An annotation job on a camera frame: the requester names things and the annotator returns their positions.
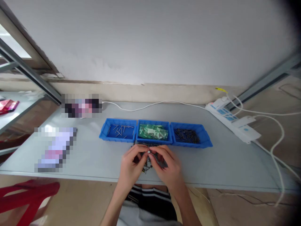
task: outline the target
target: yellow plug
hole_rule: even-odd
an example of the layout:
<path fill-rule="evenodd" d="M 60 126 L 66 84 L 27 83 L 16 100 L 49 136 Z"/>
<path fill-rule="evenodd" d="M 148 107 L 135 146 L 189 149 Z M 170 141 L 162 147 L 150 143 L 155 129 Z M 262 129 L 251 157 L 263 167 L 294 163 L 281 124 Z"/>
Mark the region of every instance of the yellow plug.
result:
<path fill-rule="evenodd" d="M 223 91 L 223 92 L 225 92 L 225 93 L 228 93 L 226 90 L 221 89 L 221 88 L 218 88 L 218 87 L 216 87 L 215 89 L 217 89 L 217 90 L 219 90 L 219 91 Z"/>

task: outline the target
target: electrical cord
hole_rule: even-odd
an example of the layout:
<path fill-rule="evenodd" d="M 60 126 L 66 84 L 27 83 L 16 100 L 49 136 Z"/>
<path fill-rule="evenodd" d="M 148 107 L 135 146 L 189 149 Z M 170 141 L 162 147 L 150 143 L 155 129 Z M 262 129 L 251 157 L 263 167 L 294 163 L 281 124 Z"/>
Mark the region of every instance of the electrical cord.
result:
<path fill-rule="evenodd" d="M 242 198 L 243 200 L 247 201 L 248 203 L 250 203 L 250 204 L 252 204 L 254 206 L 265 206 L 265 205 L 267 205 L 267 206 L 274 206 L 275 205 L 275 202 L 264 202 L 264 201 L 260 200 L 259 198 L 254 197 L 254 196 L 245 195 L 245 194 L 235 194 L 235 193 L 223 193 L 223 192 L 221 192 L 218 189 L 216 189 L 216 190 L 220 193 L 219 197 L 221 197 L 223 195 L 238 196 L 239 198 Z M 250 202 L 249 200 L 245 199 L 244 197 L 250 197 L 250 198 L 256 199 L 256 200 L 260 201 L 261 203 Z M 288 203 L 279 203 L 279 205 L 296 207 L 296 205 L 292 205 L 292 204 L 288 204 Z"/>
<path fill-rule="evenodd" d="M 261 147 L 266 153 L 271 154 L 265 147 L 263 147 L 258 141 L 253 141 L 253 143 L 257 144 L 259 147 Z M 297 178 L 298 180 L 301 182 L 301 178 L 299 177 L 299 175 L 289 166 L 287 165 L 284 161 L 282 161 L 280 158 L 278 158 L 277 156 L 274 155 L 274 158 L 280 162 L 283 166 L 285 166 L 289 171 L 291 171 Z"/>
<path fill-rule="evenodd" d="M 279 125 L 279 127 L 280 127 L 280 129 L 281 129 L 281 137 L 280 137 L 279 140 L 272 146 L 272 148 L 271 148 L 271 150 L 270 150 L 270 155 L 271 155 L 271 157 L 272 157 L 272 159 L 273 159 L 273 162 L 274 162 L 274 164 L 275 164 L 275 166 L 276 166 L 277 172 L 278 172 L 279 177 L 280 177 L 281 187 L 282 187 L 282 191 L 281 191 L 280 197 L 279 197 L 278 201 L 277 201 L 277 202 L 275 203 L 275 205 L 274 205 L 274 207 L 277 207 L 278 204 L 281 202 L 283 196 L 284 196 L 284 193 L 285 193 L 285 186 L 284 186 L 284 182 L 283 182 L 283 178 L 282 178 L 281 171 L 280 171 L 280 169 L 279 169 L 278 163 L 276 162 L 276 159 L 275 159 L 275 156 L 274 156 L 273 152 L 274 152 L 275 147 L 276 147 L 276 146 L 283 140 L 283 138 L 284 138 L 284 129 L 283 129 L 283 126 L 281 125 L 281 123 L 280 123 L 277 119 L 274 119 L 274 118 L 271 117 L 271 116 L 265 116 L 265 115 L 256 115 L 256 116 L 254 116 L 254 118 L 259 117 L 259 116 L 260 116 L 260 117 L 267 117 L 267 118 L 270 118 L 270 119 L 274 120 L 274 121 Z"/>
<path fill-rule="evenodd" d="M 155 104 L 164 103 L 164 102 L 176 102 L 176 103 L 180 103 L 180 104 L 184 104 L 184 105 L 194 106 L 194 107 L 202 108 L 202 109 L 204 109 L 204 110 L 206 110 L 206 111 L 212 112 L 213 114 L 221 115 L 221 116 L 226 117 L 226 118 L 229 117 L 229 116 L 222 115 L 222 114 L 220 114 L 220 113 L 218 113 L 218 112 L 211 111 L 211 110 L 209 110 L 209 109 L 206 109 L 206 108 L 203 108 L 203 107 L 200 107 L 200 106 L 197 106 L 197 105 L 186 104 L 186 103 L 183 103 L 183 102 L 180 102 L 180 101 L 176 101 L 176 100 L 160 101 L 160 102 L 156 102 L 156 103 L 153 103 L 153 104 L 149 104 L 149 105 L 147 105 L 147 106 L 145 106 L 145 107 L 143 107 L 143 108 L 139 108 L 139 109 L 135 109 L 135 110 L 124 109 L 124 108 L 120 107 L 118 104 L 115 104 L 115 103 L 109 102 L 109 101 L 103 101 L 102 103 L 110 103 L 110 104 L 114 104 L 114 105 L 116 105 L 118 108 L 120 108 L 121 110 L 131 111 L 131 112 L 132 112 L 132 111 L 142 110 L 142 109 L 145 109 L 145 108 L 147 108 L 147 107 L 149 107 L 149 106 L 152 106 L 152 105 L 155 105 Z M 233 117 L 233 116 L 237 115 L 237 114 L 240 113 L 240 112 L 241 112 L 241 110 L 238 111 L 237 113 L 233 114 L 233 115 L 230 116 L 230 117 Z"/>
<path fill-rule="evenodd" d="M 245 110 L 245 109 L 243 109 L 242 107 L 240 108 L 240 107 L 238 107 L 236 104 L 234 104 L 234 102 L 233 102 L 233 101 L 231 100 L 231 98 L 229 97 L 228 93 L 226 93 L 226 95 L 227 95 L 227 98 L 230 100 L 230 102 L 231 102 L 237 109 L 239 109 L 239 110 L 243 110 L 243 111 L 247 111 L 247 112 L 252 112 L 252 113 L 257 113 L 257 114 L 275 115 L 275 116 L 290 116 L 290 115 L 301 114 L 301 112 L 288 113 L 288 114 L 275 114 L 275 113 L 267 113 L 267 112 L 260 112 L 260 111 Z"/>

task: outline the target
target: gray table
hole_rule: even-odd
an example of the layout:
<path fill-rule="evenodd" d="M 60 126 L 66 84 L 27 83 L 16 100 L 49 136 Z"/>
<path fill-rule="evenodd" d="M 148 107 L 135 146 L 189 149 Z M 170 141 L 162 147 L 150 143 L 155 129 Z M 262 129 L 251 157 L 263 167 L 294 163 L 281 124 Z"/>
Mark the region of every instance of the gray table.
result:
<path fill-rule="evenodd" d="M 4 115 L 0 115 L 0 134 L 3 133 L 7 128 L 13 125 L 19 118 L 26 114 L 32 109 L 39 101 L 29 100 L 25 93 L 18 92 L 0 92 L 0 95 L 6 99 L 12 99 L 13 101 L 20 101 L 17 108 L 13 112 L 9 112 Z"/>
<path fill-rule="evenodd" d="M 146 103 L 117 102 L 126 109 L 137 109 Z M 116 182 L 121 156 L 130 143 L 99 139 L 106 118 L 148 119 L 203 124 L 212 148 L 196 149 L 170 146 L 182 161 L 188 185 L 203 188 L 279 192 L 280 181 L 271 157 L 255 144 L 245 144 L 211 113 L 186 105 L 157 104 L 146 109 L 127 112 L 112 104 L 104 104 L 99 118 L 62 118 L 60 109 L 41 127 L 77 127 L 77 141 L 70 158 L 58 173 L 37 173 L 34 164 L 49 145 L 47 139 L 34 134 L 0 167 L 1 174 L 53 177 Z M 283 171 L 286 192 L 297 192 L 296 183 Z M 154 169 L 141 174 L 137 183 L 162 184 Z"/>

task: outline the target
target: floor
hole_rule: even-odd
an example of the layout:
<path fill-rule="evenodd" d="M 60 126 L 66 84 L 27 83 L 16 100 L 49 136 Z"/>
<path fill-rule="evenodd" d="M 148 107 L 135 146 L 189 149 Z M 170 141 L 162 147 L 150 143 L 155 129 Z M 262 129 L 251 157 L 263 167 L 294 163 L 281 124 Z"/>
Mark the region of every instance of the floor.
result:
<path fill-rule="evenodd" d="M 32 226 L 98 226 L 110 202 L 116 183 L 88 181 L 32 178 L 23 176 L 0 175 L 0 187 L 14 185 L 29 179 L 43 180 L 50 183 L 59 181 L 59 192 L 50 199 L 43 217 L 32 223 Z M 195 189 L 189 187 L 196 213 L 203 226 L 280 226 L 288 225 L 300 203 L 300 196 L 286 194 L 277 208 L 260 204 L 275 202 L 279 197 L 277 193 L 230 191 L 217 189 Z M 234 195 L 221 193 L 242 194 L 248 201 Z M 172 198 L 178 221 L 182 221 L 177 203 Z M 8 215 L 0 214 L 0 226 L 13 226 L 4 224 Z"/>
<path fill-rule="evenodd" d="M 20 183 L 31 177 L 0 175 L 0 187 Z M 116 183 L 66 180 L 66 179 L 39 179 L 47 182 L 59 181 L 60 190 L 50 200 L 44 217 L 35 221 L 38 226 L 98 226 L 110 202 Z M 214 210 L 208 200 L 206 189 L 190 187 L 190 197 L 203 226 L 218 226 Z M 172 198 L 178 221 L 182 221 L 179 207 Z M 7 215 L 0 214 L 0 225 L 7 219 Z"/>

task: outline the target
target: hand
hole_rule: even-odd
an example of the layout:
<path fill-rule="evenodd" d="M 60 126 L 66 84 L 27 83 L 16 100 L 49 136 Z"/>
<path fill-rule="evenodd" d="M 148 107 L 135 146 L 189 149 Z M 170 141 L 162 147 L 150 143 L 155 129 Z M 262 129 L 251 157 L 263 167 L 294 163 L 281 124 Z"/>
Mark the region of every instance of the hand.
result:
<path fill-rule="evenodd" d="M 149 148 L 147 146 L 135 144 L 122 156 L 117 186 L 121 186 L 127 194 L 130 192 L 142 172 L 143 166 L 147 161 L 148 151 Z M 133 162 L 136 156 L 139 159 L 138 163 Z"/>
<path fill-rule="evenodd" d="M 186 189 L 184 179 L 181 173 L 181 162 L 177 156 L 166 145 L 150 147 L 152 153 L 159 153 L 166 161 L 168 167 L 161 168 L 156 158 L 152 154 L 148 154 L 153 168 L 156 170 L 159 178 L 165 183 L 169 191 L 174 195 L 181 194 Z"/>

